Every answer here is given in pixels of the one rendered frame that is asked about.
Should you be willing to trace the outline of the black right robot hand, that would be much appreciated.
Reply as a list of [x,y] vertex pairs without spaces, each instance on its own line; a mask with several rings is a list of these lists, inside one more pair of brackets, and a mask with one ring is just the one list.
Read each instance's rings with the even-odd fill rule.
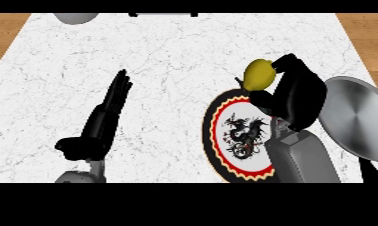
[[289,53],[271,61],[274,81],[259,91],[243,88],[243,79],[234,78],[248,93],[251,104],[271,117],[282,118],[288,128],[299,132],[317,119],[324,98],[326,85],[302,60]]

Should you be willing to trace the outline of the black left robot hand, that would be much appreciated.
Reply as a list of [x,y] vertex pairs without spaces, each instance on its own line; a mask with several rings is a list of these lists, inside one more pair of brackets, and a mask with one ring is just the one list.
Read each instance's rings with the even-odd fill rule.
[[113,78],[103,102],[94,107],[81,135],[63,138],[54,148],[70,161],[99,161],[104,158],[116,132],[118,119],[132,83],[127,71],[121,70]]

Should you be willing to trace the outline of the yellow lemon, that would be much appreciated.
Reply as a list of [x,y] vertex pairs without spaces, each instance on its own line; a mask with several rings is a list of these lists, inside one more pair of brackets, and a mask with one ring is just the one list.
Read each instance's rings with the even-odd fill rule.
[[274,81],[276,71],[271,67],[271,61],[255,59],[243,71],[243,88],[248,91],[264,90]]

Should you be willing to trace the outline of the silver metal pan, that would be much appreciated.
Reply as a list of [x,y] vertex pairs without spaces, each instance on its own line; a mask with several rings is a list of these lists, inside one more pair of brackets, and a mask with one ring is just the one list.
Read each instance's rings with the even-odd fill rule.
[[378,88],[363,80],[338,76],[327,88],[319,114],[321,127],[339,147],[358,158],[364,183],[378,184]]

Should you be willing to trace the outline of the white plate with dragon print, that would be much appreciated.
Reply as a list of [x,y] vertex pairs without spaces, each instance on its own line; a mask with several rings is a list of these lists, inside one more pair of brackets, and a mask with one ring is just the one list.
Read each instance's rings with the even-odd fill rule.
[[267,116],[240,89],[212,100],[202,120],[202,146],[208,162],[228,183],[277,183],[264,143],[270,139]]

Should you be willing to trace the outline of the grey rounded object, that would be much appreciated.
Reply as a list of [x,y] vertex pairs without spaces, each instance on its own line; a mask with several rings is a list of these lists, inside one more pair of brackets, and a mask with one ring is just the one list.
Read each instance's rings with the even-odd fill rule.
[[97,13],[56,13],[54,16],[62,23],[78,25],[91,21],[96,18]]

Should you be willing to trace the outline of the white appliance with black feet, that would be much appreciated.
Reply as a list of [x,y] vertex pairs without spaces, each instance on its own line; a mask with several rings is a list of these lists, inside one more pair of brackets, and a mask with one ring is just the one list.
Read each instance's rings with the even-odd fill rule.
[[192,18],[197,17],[197,13],[135,13],[130,12],[127,13],[130,17],[138,17],[138,16],[189,16]]

